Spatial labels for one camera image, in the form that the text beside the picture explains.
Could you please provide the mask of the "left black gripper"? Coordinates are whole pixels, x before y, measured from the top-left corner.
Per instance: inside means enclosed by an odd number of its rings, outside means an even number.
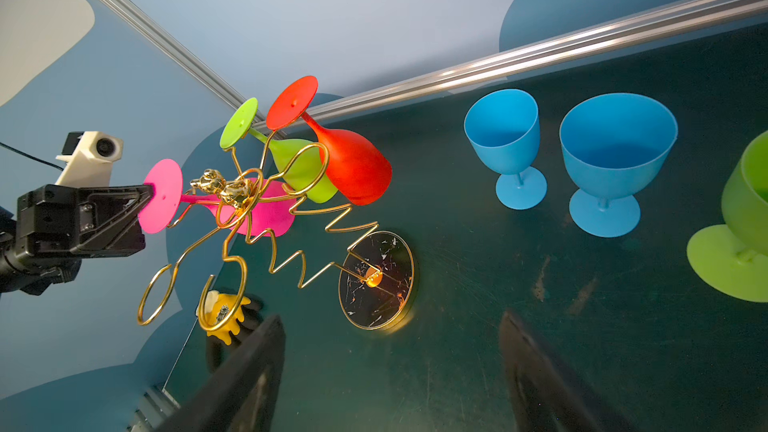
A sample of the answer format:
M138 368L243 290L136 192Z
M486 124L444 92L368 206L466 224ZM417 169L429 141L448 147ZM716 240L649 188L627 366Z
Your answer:
M14 251L25 258L131 256L146 246L138 215L153 197L151 185L44 185L17 199Z

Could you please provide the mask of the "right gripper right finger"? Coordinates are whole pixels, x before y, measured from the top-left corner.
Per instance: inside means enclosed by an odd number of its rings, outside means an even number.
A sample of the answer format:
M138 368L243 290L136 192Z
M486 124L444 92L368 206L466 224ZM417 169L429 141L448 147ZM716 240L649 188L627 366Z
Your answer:
M499 346L518 431L634 431L530 324L506 310Z

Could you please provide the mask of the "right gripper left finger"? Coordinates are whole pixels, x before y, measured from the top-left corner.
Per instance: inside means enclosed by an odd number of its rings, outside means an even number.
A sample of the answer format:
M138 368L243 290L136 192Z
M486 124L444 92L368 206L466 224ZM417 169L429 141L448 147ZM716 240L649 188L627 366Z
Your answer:
M268 431L285 361L286 334L278 315L268 317L231 354L191 400L167 418L161 431Z

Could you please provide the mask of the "pink wine glass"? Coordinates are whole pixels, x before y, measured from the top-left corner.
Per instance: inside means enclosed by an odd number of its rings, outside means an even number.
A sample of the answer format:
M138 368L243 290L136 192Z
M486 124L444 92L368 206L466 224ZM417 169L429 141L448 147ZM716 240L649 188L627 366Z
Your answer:
M228 182L216 170L207 169L194 182L194 187L203 191L202 196L183 192L183 175L178 163L164 159L150 170L145 183L154 189L153 197L139 213L142 230L155 234L171 226L179 206L201 205L223 223L238 225L237 232L256 235L270 228L276 236L282 236L293 225L295 216L289 212L293 201L257 203L248 218L239 217L246 208L244 200L248 192L241 182Z

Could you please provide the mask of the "blue wine glass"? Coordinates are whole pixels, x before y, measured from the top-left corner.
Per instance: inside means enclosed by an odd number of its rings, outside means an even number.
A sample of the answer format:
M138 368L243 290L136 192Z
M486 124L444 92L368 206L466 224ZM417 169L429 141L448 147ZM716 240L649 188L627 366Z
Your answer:
M670 109L644 95L608 93L574 106L559 128L578 187L569 201L574 223L601 238L631 232L641 218L635 195L658 175L678 132Z
M483 164L499 174L495 191L504 206L527 210L544 199L546 178L533 166L541 132L532 95L502 89L481 97L465 116L464 132Z

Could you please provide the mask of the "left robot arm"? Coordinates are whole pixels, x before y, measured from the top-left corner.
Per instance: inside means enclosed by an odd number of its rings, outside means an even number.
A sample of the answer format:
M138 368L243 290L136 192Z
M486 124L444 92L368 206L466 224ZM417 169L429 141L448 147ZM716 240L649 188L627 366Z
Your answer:
M82 261L131 256L146 246L139 212L151 185L74 188L48 184L1 210L1 291L39 296L73 281Z

